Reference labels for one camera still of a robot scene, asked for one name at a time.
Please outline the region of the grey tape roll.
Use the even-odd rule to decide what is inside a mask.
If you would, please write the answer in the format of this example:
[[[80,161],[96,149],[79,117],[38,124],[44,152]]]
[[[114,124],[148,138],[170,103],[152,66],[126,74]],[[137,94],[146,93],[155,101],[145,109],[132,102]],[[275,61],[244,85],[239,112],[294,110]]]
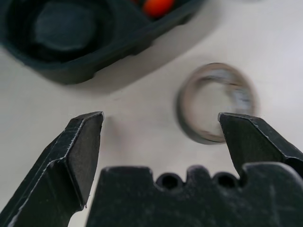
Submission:
[[[258,96],[248,77],[225,63],[205,64],[184,81],[176,96],[176,119],[182,131],[201,144],[225,142],[220,113],[256,115]]]

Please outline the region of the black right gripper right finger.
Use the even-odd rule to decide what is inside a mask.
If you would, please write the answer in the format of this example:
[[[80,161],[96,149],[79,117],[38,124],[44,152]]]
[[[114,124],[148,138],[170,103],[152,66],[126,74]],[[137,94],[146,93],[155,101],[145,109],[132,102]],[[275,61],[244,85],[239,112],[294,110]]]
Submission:
[[[303,178],[303,153],[259,117],[220,113],[218,121],[238,173],[246,163],[278,162]]]

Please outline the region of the beige table cover sheet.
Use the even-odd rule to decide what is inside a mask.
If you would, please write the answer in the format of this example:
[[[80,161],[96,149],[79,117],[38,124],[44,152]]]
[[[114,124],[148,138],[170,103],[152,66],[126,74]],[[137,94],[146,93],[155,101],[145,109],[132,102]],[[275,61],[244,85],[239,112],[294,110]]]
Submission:
[[[278,162],[238,173],[226,141],[191,140],[175,102],[197,68],[225,63],[255,116],[303,153],[303,0],[207,0],[185,24],[79,84],[41,76],[0,44],[0,213],[43,150],[102,112],[88,202],[68,227],[303,227],[303,178]]]

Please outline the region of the large orange black screwdriver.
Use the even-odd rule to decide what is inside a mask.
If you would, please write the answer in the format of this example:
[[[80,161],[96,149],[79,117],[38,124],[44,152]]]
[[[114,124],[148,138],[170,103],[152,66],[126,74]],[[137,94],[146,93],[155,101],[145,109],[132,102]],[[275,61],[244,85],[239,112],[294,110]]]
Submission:
[[[175,0],[145,0],[142,10],[153,18],[159,18],[171,11]]]

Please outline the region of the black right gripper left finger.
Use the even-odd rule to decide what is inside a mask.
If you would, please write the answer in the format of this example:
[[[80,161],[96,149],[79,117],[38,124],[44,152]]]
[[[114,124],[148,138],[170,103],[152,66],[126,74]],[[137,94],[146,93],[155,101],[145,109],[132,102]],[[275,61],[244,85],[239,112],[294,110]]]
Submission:
[[[104,115],[69,121],[43,150],[0,213],[0,227],[68,227],[90,195]]]

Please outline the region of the black tool case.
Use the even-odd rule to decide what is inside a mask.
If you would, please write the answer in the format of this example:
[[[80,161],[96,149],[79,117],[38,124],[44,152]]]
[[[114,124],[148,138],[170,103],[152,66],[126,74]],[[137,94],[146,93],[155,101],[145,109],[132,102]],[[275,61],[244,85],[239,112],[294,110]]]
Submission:
[[[175,0],[160,18],[142,0],[0,0],[0,44],[60,84],[79,84],[187,23],[206,0]]]

